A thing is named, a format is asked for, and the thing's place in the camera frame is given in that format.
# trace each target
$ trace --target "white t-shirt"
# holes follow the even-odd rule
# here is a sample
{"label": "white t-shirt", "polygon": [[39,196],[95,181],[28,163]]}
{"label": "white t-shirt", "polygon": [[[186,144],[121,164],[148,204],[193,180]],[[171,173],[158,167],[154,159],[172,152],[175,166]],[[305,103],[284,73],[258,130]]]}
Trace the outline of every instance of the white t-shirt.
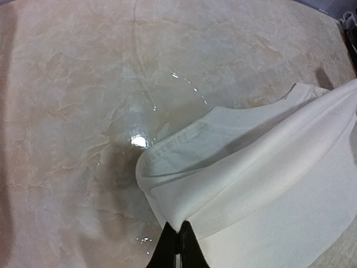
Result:
{"label": "white t-shirt", "polygon": [[357,80],[215,107],[145,151],[136,174],[163,226],[191,222],[211,268],[303,268],[357,214]]}

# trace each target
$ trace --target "beige marble surface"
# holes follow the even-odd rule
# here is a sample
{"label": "beige marble surface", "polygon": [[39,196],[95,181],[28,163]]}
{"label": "beige marble surface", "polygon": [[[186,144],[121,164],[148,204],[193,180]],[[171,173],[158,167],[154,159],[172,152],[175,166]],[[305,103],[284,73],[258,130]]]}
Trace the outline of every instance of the beige marble surface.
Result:
{"label": "beige marble surface", "polygon": [[[0,267],[144,267],[160,228],[142,147],[216,105],[354,77],[336,22],[288,0],[0,7]],[[355,267],[351,237],[314,268]]]}

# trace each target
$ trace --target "marble countertop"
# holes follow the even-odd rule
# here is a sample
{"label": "marble countertop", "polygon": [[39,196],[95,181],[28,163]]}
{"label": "marble countertop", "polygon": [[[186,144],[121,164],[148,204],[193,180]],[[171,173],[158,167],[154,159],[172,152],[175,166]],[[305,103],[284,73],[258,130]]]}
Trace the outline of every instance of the marble countertop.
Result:
{"label": "marble countertop", "polygon": [[[288,0],[0,7],[0,267],[145,267],[146,147],[214,106],[355,78],[336,21]],[[357,265],[357,224],[313,265]]]}

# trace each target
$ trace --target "white fabric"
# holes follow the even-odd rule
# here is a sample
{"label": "white fabric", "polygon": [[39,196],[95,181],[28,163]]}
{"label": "white fabric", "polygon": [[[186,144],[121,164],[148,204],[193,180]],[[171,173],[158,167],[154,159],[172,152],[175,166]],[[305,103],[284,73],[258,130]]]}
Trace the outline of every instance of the white fabric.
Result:
{"label": "white fabric", "polygon": [[307,267],[357,214],[357,80],[324,93],[215,107],[144,152],[159,222],[190,221],[211,268]]}

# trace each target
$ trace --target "marble veining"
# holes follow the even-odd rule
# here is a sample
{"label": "marble veining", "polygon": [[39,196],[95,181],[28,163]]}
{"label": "marble veining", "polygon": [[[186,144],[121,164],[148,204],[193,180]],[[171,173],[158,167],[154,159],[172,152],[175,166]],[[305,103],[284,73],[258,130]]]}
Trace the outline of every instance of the marble veining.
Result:
{"label": "marble veining", "polygon": [[[145,267],[161,230],[142,150],[213,106],[354,77],[336,22],[288,0],[1,6],[0,267]],[[356,230],[312,267],[356,265]]]}

